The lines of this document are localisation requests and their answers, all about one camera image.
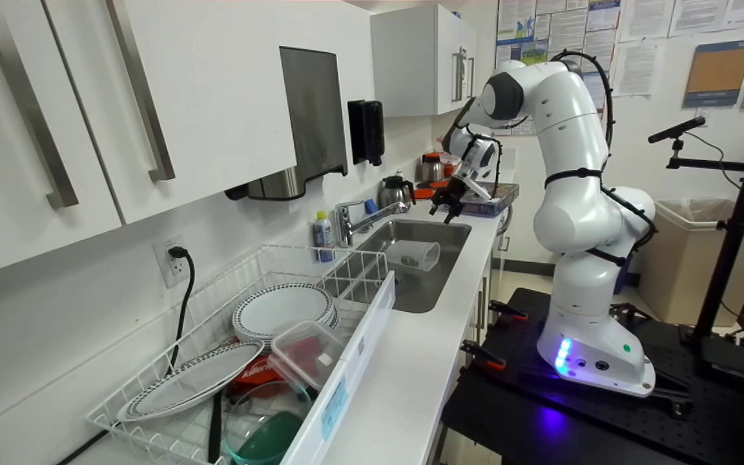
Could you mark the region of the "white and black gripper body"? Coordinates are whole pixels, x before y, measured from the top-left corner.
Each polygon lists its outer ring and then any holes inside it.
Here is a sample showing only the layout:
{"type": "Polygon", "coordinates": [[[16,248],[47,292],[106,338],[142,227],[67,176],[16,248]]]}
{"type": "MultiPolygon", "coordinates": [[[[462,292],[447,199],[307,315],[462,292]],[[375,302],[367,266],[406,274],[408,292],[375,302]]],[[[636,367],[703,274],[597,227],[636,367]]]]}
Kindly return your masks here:
{"type": "Polygon", "coordinates": [[[444,209],[444,222],[452,222],[465,209],[486,214],[491,202],[488,199],[468,199],[470,186],[460,178],[452,178],[447,186],[437,189],[431,196],[431,212],[444,209]]]}

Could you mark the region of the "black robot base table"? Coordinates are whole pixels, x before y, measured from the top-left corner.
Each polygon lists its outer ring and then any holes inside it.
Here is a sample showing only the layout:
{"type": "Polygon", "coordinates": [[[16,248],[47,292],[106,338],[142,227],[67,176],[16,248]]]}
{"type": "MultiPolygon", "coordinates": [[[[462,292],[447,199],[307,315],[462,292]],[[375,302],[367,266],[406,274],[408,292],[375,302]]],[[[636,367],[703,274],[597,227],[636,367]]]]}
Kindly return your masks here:
{"type": "Polygon", "coordinates": [[[703,377],[674,326],[628,315],[667,388],[628,398],[561,380],[535,351],[548,295],[519,287],[457,377],[444,424],[512,465],[744,465],[744,390],[703,377]]]}

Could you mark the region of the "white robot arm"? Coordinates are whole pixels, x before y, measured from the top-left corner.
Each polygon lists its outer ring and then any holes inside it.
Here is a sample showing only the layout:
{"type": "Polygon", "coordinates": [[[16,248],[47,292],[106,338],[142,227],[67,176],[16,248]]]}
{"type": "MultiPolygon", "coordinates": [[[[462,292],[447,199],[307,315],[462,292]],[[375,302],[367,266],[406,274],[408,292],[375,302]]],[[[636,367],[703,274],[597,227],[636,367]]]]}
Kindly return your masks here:
{"type": "Polygon", "coordinates": [[[610,142],[576,72],[563,62],[499,65],[442,140],[462,165],[431,196],[431,209],[447,207],[452,220],[468,191],[491,199],[475,176],[501,145],[481,127],[499,129],[517,116],[532,121],[545,160],[545,196],[532,230],[558,256],[537,357],[561,380],[648,398],[656,388],[654,362],[610,315],[610,305],[620,269],[656,233],[656,204],[643,189],[602,186],[610,142]]]}

